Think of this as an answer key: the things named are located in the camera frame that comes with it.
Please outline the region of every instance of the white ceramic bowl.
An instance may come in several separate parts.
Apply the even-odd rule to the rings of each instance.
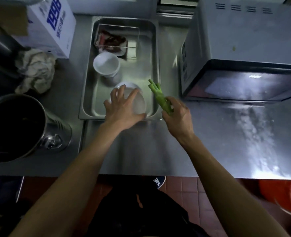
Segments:
[[[127,99],[128,96],[130,95],[130,93],[135,89],[139,89],[140,91],[137,93],[136,97],[133,100],[132,103],[132,110],[133,113],[135,114],[142,114],[145,113],[146,111],[146,102],[145,99],[143,97],[141,88],[136,85],[135,83],[132,82],[128,82],[128,81],[123,81],[120,82],[118,85],[115,86],[115,88],[121,87],[122,85],[126,85],[125,91],[124,91],[124,98]]]
[[[100,53],[95,57],[93,67],[104,77],[114,77],[120,69],[119,58],[110,52]]]

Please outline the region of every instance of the left hand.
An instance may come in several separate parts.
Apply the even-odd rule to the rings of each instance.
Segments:
[[[114,88],[110,94],[111,103],[108,100],[104,101],[106,108],[105,124],[115,125],[120,131],[129,129],[146,117],[146,113],[136,115],[132,111],[132,102],[139,90],[134,89],[125,99],[125,88],[125,85],[122,85],[119,89]]]

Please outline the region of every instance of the forearm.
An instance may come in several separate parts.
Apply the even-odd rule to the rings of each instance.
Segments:
[[[289,236],[266,210],[210,154],[198,137],[179,140],[229,236]]]
[[[34,204],[10,236],[71,235],[95,186],[104,156],[118,134],[102,125],[93,142]]]

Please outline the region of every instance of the hand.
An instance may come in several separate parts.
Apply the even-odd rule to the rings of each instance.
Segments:
[[[166,99],[169,100],[174,107],[174,112],[171,115],[162,111],[163,119],[167,124],[169,132],[179,142],[191,139],[195,136],[195,133],[189,109],[183,102],[174,97],[168,96]]]
[[[125,85],[122,85],[119,89],[114,88],[110,94],[111,103],[108,100],[104,101],[106,108],[105,124],[116,126],[119,128],[119,131],[129,129],[146,116],[145,113],[136,115],[132,111],[132,103],[139,90],[137,88],[134,89],[128,98],[125,99],[125,88]]]

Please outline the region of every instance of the crumpled cloth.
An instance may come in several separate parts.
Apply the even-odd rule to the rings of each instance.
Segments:
[[[25,79],[16,88],[15,93],[23,94],[33,89],[42,94],[49,90],[54,76],[55,61],[54,55],[38,49],[19,52],[15,66],[19,73],[25,75]]]

